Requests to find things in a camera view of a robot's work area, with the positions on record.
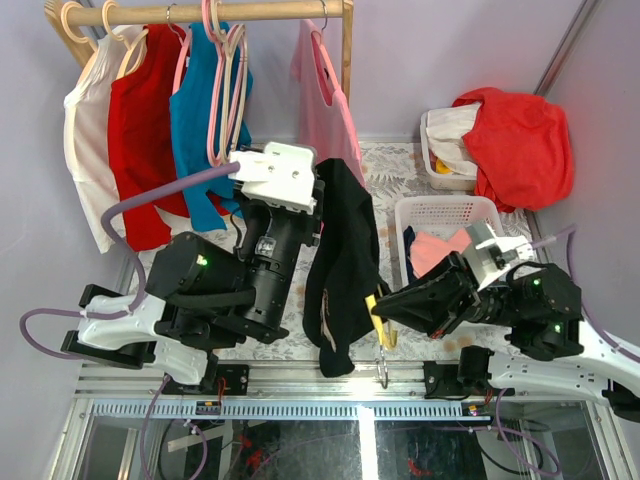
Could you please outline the yellow hanger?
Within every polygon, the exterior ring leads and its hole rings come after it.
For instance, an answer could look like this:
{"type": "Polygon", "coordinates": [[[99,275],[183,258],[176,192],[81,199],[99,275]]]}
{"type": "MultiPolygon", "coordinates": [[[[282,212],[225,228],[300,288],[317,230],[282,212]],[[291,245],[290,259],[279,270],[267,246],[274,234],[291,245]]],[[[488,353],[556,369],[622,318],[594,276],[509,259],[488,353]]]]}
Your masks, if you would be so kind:
{"type": "Polygon", "coordinates": [[[377,302],[384,296],[384,294],[385,289],[381,284],[378,284],[375,292],[368,295],[364,301],[377,338],[377,356],[374,360],[377,378],[382,389],[386,390],[389,386],[389,367],[386,359],[386,353],[397,347],[398,333],[388,319],[374,313],[374,308],[376,307],[377,302]]]}

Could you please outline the black t shirt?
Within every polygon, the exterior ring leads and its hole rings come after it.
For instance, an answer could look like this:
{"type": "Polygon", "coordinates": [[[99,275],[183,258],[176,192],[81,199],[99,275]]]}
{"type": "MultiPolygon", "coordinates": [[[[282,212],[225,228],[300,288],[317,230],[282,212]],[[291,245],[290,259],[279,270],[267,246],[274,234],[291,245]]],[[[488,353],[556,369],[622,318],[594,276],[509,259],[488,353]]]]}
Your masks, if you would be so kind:
{"type": "Polygon", "coordinates": [[[378,292],[380,248],[372,198],[342,159],[317,167],[325,183],[322,232],[311,264],[303,329],[323,376],[354,370],[350,346],[373,330],[365,299],[378,292]]]}

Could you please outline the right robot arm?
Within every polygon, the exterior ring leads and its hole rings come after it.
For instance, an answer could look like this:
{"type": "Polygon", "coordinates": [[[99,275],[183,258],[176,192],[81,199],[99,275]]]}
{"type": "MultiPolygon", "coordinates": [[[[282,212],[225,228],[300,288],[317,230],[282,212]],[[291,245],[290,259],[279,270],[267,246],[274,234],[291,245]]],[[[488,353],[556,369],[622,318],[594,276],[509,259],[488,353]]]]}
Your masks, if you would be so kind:
{"type": "Polygon", "coordinates": [[[374,315],[439,340],[463,322],[507,328],[516,355],[472,345],[455,367],[427,371],[427,394],[549,393],[609,406],[625,420],[639,419],[639,366],[608,345],[583,317],[581,290],[552,263],[529,262],[516,277],[505,267],[482,286],[480,270],[460,253],[401,290],[376,300],[374,315]]]}

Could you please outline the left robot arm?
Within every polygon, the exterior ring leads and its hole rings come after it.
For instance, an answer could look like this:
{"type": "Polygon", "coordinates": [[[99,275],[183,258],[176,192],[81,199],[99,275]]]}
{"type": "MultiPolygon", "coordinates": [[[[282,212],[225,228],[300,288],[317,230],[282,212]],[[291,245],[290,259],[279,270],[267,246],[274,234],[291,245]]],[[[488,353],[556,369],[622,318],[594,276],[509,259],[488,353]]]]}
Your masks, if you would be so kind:
{"type": "Polygon", "coordinates": [[[231,252],[193,232],[158,251],[137,307],[130,296],[88,285],[87,317],[66,334],[62,352],[155,368],[179,391],[204,395],[218,386],[217,350],[286,338],[281,322],[300,248],[318,243],[322,207],[304,213],[248,201],[242,214],[247,229],[231,252]]]}

